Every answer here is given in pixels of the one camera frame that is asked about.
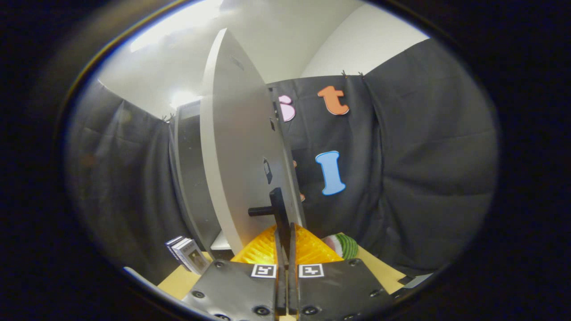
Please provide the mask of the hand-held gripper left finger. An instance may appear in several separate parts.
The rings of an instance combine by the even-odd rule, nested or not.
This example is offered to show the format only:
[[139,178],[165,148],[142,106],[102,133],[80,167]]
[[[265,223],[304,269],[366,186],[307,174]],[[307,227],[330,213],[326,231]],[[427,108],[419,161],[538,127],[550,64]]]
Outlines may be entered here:
[[255,237],[236,258],[216,259],[183,302],[225,321],[277,321],[286,308],[283,258],[277,227]]

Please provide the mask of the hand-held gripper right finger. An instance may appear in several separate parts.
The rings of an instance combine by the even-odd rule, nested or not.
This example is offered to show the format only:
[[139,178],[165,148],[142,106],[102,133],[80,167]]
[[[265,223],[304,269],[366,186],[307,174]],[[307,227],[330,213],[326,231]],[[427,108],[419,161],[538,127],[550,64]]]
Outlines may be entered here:
[[297,224],[290,226],[289,312],[298,321],[364,321],[393,305],[393,297],[359,258],[301,263]]

